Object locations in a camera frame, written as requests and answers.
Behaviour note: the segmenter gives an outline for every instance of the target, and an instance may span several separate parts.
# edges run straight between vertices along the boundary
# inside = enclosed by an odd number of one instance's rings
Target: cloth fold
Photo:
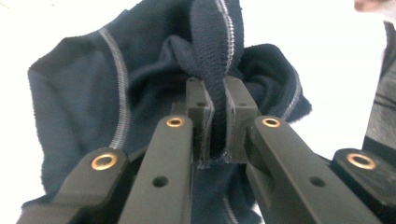
[[[214,103],[211,157],[218,158],[225,76],[242,79],[264,115],[295,121],[311,109],[280,49],[244,49],[237,0],[144,0],[101,31],[64,39],[29,70],[46,196],[26,205],[50,201],[79,160],[108,147],[117,133],[117,149],[145,147],[172,103],[185,101],[189,77],[205,83]],[[193,166],[192,223],[260,222],[244,165]]]

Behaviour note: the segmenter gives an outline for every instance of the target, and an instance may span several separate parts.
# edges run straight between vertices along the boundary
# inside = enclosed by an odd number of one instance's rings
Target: fabric seam
[[[227,65],[224,75],[227,75],[231,64],[233,62],[233,56],[235,54],[235,37],[233,33],[233,19],[230,17],[227,5],[224,0],[216,0],[216,5],[218,11],[221,13],[224,23],[227,29],[227,45],[228,45],[228,55],[227,55]]]
[[[116,132],[109,147],[121,149],[125,142],[130,124],[130,110],[126,95],[126,84],[128,83],[127,68],[125,65],[125,61],[122,58],[120,48],[111,33],[105,27],[101,28],[99,30],[99,33],[107,42],[114,59],[114,64],[116,65],[120,99],[119,122],[117,124]]]
[[[293,94],[293,98],[291,99],[291,102],[290,102],[288,108],[286,109],[285,113],[283,113],[283,116],[281,117],[282,119],[287,119],[290,116],[291,111],[295,108],[297,102],[300,99],[300,95],[301,95],[301,91],[302,91],[301,83],[300,83],[300,79],[298,78],[297,71],[294,68],[293,68],[293,75],[296,80],[296,90]]]

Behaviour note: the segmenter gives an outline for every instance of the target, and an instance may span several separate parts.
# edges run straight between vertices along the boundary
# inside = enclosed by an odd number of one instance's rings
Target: white background
[[[66,36],[84,35],[138,1],[0,0],[0,193],[2,223],[43,194],[27,69]],[[293,128],[329,159],[361,148],[385,47],[380,18],[353,0],[242,0],[246,47],[272,43],[300,73],[313,112]]]

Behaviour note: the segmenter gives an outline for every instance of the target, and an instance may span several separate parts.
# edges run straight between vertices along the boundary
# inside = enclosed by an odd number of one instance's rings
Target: black plastic part
[[[191,120],[182,116],[162,119],[119,223],[190,223],[191,164]]]
[[[245,137],[248,127],[260,111],[242,80],[226,77],[224,82],[227,95],[226,160],[233,163],[247,163]]]
[[[383,222],[396,223],[395,168],[368,151],[352,148],[338,150],[331,167]]]
[[[94,170],[93,160],[104,154],[114,155],[116,163],[105,170]],[[18,224],[117,222],[132,185],[128,164],[128,157],[120,150],[101,148],[88,154],[53,200],[23,209]]]
[[[247,177],[265,223],[380,223],[285,120],[256,118],[246,149]]]
[[[206,163],[210,158],[211,124],[208,119],[214,113],[214,107],[208,102],[203,81],[191,77],[186,82],[187,116],[194,127],[193,159]]]

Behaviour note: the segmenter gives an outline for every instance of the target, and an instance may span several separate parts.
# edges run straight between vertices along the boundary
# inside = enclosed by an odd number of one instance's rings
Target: mounting hole
[[[320,188],[324,188],[326,186],[326,182],[324,182],[324,180],[317,176],[311,176],[309,178],[309,181],[311,181],[311,184]]]
[[[376,167],[375,162],[368,156],[361,155],[359,153],[349,153],[346,159],[353,165],[365,169],[374,170]]]
[[[112,153],[105,153],[97,156],[91,162],[93,170],[106,170],[112,167],[117,162],[117,156]]]
[[[280,126],[280,122],[279,122],[279,120],[277,120],[277,119],[263,119],[263,120],[262,120],[262,123],[263,123],[265,126],[268,126],[268,127],[270,127],[270,128],[277,128],[277,127]]]
[[[172,118],[166,121],[166,124],[172,128],[178,128],[181,125],[183,125],[183,123],[184,123],[183,119],[180,118]]]
[[[197,103],[198,106],[206,106],[206,104],[204,102],[199,102]]]
[[[152,185],[156,188],[162,188],[168,184],[166,176],[157,176],[152,180]]]

